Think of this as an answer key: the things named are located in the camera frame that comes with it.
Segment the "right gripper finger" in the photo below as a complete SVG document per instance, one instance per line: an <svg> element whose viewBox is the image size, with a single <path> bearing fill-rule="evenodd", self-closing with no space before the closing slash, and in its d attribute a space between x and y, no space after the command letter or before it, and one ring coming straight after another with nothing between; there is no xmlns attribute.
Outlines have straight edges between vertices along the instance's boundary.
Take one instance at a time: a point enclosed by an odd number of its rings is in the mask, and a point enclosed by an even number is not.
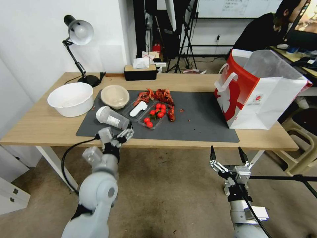
<svg viewBox="0 0 317 238"><path fill-rule="evenodd" d="M220 177L222 178L229 177L228 168L226 168L224 165L222 165L216 160L216 153L213 146L211 146L210 148L210 166Z"/></svg>
<svg viewBox="0 0 317 238"><path fill-rule="evenodd" d="M243 167L248 170L251 170L253 163L249 162L247 154L242 150L241 147L238 147L238 151L239 151L241 161L243 163Z"/></svg>

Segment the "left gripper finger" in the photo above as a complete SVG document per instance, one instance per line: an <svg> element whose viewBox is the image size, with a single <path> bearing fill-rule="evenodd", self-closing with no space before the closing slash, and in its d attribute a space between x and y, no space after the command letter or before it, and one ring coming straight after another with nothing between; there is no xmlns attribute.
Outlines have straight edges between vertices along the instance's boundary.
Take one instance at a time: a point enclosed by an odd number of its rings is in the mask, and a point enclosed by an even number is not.
<svg viewBox="0 0 317 238"><path fill-rule="evenodd" d="M116 135L114 138L112 138L111 145L113 147L121 147L122 144L126 143L132 137L133 137L132 135L124 135L124 136Z"/></svg>
<svg viewBox="0 0 317 238"><path fill-rule="evenodd" d="M116 139L119 140L119 138L125 138L126 140L130 140L134 135L134 129L133 128L127 128L116 135Z"/></svg>

